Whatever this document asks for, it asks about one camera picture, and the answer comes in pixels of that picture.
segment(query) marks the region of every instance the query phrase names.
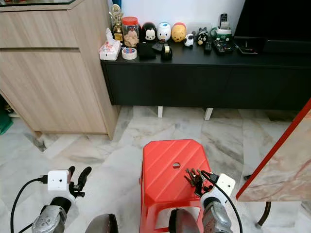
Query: figurine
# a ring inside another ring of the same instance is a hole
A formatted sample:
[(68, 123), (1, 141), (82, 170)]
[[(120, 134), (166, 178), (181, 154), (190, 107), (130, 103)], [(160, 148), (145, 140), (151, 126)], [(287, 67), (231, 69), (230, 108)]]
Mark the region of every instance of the figurine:
[(181, 42), (183, 39), (185, 39), (187, 30), (186, 25), (183, 23), (175, 23), (172, 28), (172, 39), (175, 42)]
[(157, 28), (157, 38), (161, 43), (167, 42), (171, 37), (171, 26), (170, 24), (163, 22), (160, 23)]
[(153, 23), (145, 23), (141, 28), (141, 35), (144, 41), (154, 41), (156, 39), (156, 26)]
[(199, 28), (199, 33), (198, 33), (198, 45), (202, 45), (204, 43), (206, 43), (208, 40), (208, 31), (207, 31), (207, 28), (204, 27), (203, 29), (202, 28)]
[(192, 48), (194, 42), (195, 31), (186, 35), (185, 39), (183, 39), (184, 45)]

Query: red plastic stool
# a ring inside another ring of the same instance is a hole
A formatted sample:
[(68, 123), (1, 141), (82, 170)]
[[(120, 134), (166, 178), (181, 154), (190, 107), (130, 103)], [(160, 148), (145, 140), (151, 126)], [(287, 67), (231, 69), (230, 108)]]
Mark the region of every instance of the red plastic stool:
[(210, 171), (203, 146), (191, 139), (152, 141), (143, 149), (140, 233), (168, 232), (155, 229), (161, 210), (182, 206), (200, 208), (197, 220), (203, 232), (203, 209), (194, 187), (184, 178), (186, 168)]

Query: stool hole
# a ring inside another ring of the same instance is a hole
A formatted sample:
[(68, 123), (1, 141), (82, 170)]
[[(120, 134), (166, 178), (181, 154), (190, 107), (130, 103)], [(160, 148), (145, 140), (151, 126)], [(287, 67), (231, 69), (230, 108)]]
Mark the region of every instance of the stool hole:
[(173, 168), (175, 168), (175, 169), (180, 168), (180, 163), (174, 163), (174, 164), (173, 164)]

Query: black cable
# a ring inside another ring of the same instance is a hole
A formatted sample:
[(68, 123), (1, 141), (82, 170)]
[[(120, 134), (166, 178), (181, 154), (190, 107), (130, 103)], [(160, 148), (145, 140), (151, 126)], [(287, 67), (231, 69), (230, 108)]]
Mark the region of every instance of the black cable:
[(235, 212), (235, 215), (237, 216), (237, 219), (238, 219), (238, 222), (239, 222), (239, 228), (240, 228), (240, 233), (243, 233), (243, 228), (242, 228), (242, 222), (241, 222), (241, 219), (240, 219), (240, 216), (238, 214), (238, 211), (237, 209), (235, 208), (232, 200), (230, 199), (230, 197), (227, 195), (227, 193), (225, 193), (214, 181), (212, 181), (210, 178), (209, 178), (209, 173), (207, 173), (206, 171), (201, 171), (201, 173), (204, 175), (204, 177), (209, 181), (211, 182), (216, 188), (218, 188), (219, 191), (222, 192), (222, 194), (225, 195), (225, 197), (228, 199), (228, 201), (230, 202), (234, 212)]
[(18, 192), (18, 194), (17, 194), (17, 196), (15, 198), (15, 201), (14, 201), (14, 204), (13, 204), (13, 207), (12, 207), (11, 218), (10, 218), (11, 233), (14, 233), (14, 211), (15, 211), (16, 204), (17, 204), (17, 201), (19, 199), (19, 196), (21, 195), (21, 193), (23, 192), (23, 190), (25, 189), (25, 187), (27, 185), (29, 185), (30, 183), (35, 182), (35, 181), (41, 181), (41, 178), (36, 178), (36, 179), (33, 179), (33, 180), (28, 181), (27, 183), (25, 183), (24, 186), (20, 189), (20, 191)]
[(20, 230), (18, 233), (22, 233), (24, 232), (25, 230), (27, 230), (28, 228), (30, 228), (33, 224), (29, 224), (27, 227), (25, 227), (24, 229)]

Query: remote control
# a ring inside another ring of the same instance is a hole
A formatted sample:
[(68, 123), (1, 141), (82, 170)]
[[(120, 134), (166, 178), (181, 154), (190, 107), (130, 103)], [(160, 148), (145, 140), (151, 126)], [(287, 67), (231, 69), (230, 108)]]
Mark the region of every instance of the remote control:
[(205, 52), (210, 52), (212, 50), (212, 43), (210, 41), (206, 42), (204, 51)]
[(224, 42), (224, 41), (220, 41), (219, 43), (223, 47), (223, 49), (225, 50), (226, 53), (233, 52), (233, 48), (229, 45), (229, 43)]
[(214, 40), (213, 45), (219, 54), (225, 54), (225, 50), (218, 40)]
[(228, 14), (224, 13), (220, 15), (220, 22), (219, 22), (219, 28), (222, 25), (222, 22), (227, 22), (228, 21)]

